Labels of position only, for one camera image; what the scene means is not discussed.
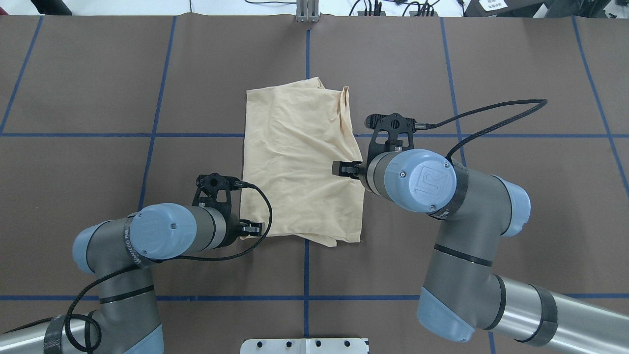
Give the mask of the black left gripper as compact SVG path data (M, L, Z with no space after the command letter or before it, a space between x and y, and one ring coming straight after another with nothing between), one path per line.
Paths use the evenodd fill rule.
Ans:
M240 221L234 213L216 217L216 249L234 244L238 237L260 237L265 232L265 223Z

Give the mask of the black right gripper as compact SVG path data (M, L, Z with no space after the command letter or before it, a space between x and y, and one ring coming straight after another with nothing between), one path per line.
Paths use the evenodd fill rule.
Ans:
M368 161L333 161L332 175L338 177L357 177L364 189L373 194L379 195L375 185L375 169L378 159Z

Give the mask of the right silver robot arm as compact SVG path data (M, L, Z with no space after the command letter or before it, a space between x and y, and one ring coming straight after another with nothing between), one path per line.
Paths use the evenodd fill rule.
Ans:
M566 354L628 352L626 315L492 271L500 239L517 235L530 217L520 186L426 149L334 161L332 174L442 222L416 312L429 331L466 342L482 329Z

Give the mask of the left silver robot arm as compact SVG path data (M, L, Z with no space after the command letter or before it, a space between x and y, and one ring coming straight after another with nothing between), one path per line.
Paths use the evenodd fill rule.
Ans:
M259 235L270 224L232 219L213 207L163 203L81 231L72 255L96 276L61 315L1 336L3 354L163 354L163 324L151 267Z

